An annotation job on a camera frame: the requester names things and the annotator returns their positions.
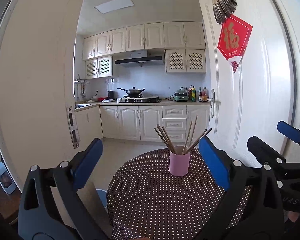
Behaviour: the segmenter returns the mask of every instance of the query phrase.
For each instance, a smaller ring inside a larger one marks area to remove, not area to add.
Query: chinese character
[[[226,42],[227,50],[230,50],[230,47],[232,49],[237,49],[239,47],[240,37],[239,35],[234,35],[234,29],[232,29],[233,25],[234,25],[233,23],[230,23],[228,29],[227,28],[224,29],[225,38],[223,39],[223,41]]]

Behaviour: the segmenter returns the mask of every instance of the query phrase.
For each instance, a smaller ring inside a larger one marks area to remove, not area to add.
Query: brown tablecloth
[[[246,205],[246,187],[229,226],[235,225]],[[113,176],[107,192],[112,239],[192,239],[203,227],[224,194],[199,153],[191,151],[189,172],[169,173],[169,150],[133,158]]]

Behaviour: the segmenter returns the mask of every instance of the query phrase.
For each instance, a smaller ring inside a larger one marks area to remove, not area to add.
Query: rectangular light panel
[[[131,0],[112,0],[95,6],[100,13],[107,13],[121,8],[134,6]]]

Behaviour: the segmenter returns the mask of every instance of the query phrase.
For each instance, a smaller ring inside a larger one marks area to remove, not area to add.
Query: blue gripper pad
[[[208,166],[216,184],[228,190],[230,186],[229,170],[230,161],[226,152],[218,150],[208,137],[203,137],[199,142],[199,151],[202,159]]]
[[[94,138],[83,152],[78,152],[71,160],[74,190],[86,185],[94,167],[98,163],[103,151],[102,141]]]
[[[300,131],[286,122],[278,122],[277,130],[295,143],[300,143]]]

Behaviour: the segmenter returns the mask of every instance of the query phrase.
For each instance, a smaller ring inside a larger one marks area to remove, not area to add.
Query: ceiling
[[[135,6],[106,14],[94,6],[111,0],[84,0],[77,34],[88,37],[122,27],[167,21],[201,21],[198,0],[132,0]]]

